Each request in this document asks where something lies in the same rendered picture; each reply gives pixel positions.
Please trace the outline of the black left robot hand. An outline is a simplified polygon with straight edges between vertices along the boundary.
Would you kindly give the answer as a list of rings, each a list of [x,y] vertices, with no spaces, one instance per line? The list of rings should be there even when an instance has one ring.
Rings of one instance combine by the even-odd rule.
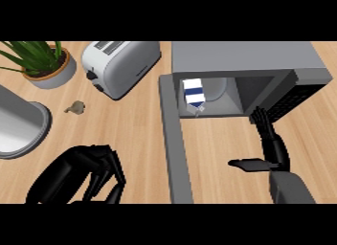
[[[90,176],[89,185],[83,200],[76,201],[76,204],[92,202],[112,177],[117,178],[117,184],[107,199],[98,201],[98,204],[118,204],[126,179],[118,154],[108,145],[77,145],[64,151],[31,185],[25,203],[67,204],[84,183],[86,176]]]

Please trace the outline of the grey microwave door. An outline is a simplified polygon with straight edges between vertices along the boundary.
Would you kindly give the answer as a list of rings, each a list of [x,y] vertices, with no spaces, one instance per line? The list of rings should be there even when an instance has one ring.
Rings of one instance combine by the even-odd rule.
[[[192,204],[185,141],[172,75],[158,77],[158,95],[172,203]]]

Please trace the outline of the white and blue milk carton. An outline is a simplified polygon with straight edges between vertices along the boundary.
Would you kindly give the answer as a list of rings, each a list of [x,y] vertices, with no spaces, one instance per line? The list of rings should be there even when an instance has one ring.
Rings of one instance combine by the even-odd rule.
[[[205,95],[200,78],[183,80],[186,110],[198,115],[204,111]]]

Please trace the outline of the grey microwave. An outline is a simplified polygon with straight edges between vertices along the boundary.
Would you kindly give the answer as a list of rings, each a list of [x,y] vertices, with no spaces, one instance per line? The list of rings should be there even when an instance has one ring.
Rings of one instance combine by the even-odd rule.
[[[276,121],[332,80],[307,41],[174,41],[172,75],[183,119],[247,117],[260,107]],[[200,113],[185,104],[191,78],[203,81]]]

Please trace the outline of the grey cylindrical container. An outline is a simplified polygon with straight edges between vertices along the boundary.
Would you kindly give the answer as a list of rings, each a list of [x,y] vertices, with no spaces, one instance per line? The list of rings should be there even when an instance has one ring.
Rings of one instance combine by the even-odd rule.
[[[51,123],[46,106],[0,85],[0,159],[15,159],[34,150],[46,139]]]

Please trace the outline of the small tan object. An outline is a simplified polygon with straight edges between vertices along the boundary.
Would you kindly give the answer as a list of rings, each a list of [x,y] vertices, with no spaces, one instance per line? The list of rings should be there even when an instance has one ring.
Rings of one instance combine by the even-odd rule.
[[[76,100],[73,105],[64,110],[64,112],[73,112],[74,114],[80,115],[84,112],[84,103]]]

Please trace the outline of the silver toaster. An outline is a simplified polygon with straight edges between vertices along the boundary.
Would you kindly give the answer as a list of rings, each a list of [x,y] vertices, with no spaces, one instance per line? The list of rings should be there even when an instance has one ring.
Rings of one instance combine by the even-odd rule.
[[[82,64],[86,78],[112,100],[120,100],[161,58],[157,41],[92,41]]]

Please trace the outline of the green potted plant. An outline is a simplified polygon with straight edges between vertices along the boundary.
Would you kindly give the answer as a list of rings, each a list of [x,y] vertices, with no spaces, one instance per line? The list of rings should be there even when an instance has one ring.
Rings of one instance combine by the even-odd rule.
[[[52,44],[46,41],[3,41],[3,44],[14,53],[0,50],[0,56],[20,69],[3,66],[0,69],[20,72],[40,89],[51,90],[70,81],[76,75],[77,61],[59,41]]]

